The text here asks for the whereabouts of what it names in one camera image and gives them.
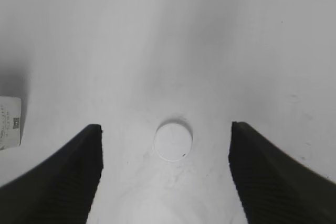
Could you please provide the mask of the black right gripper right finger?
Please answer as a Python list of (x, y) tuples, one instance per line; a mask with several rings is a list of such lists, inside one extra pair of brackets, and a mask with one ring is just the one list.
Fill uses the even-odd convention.
[(233, 122), (229, 168), (248, 223), (335, 223), (335, 183), (246, 122)]

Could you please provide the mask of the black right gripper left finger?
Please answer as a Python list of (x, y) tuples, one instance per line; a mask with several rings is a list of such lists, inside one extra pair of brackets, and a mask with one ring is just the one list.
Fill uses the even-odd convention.
[(86, 223), (103, 170), (90, 124), (45, 161), (1, 186), (1, 223)]

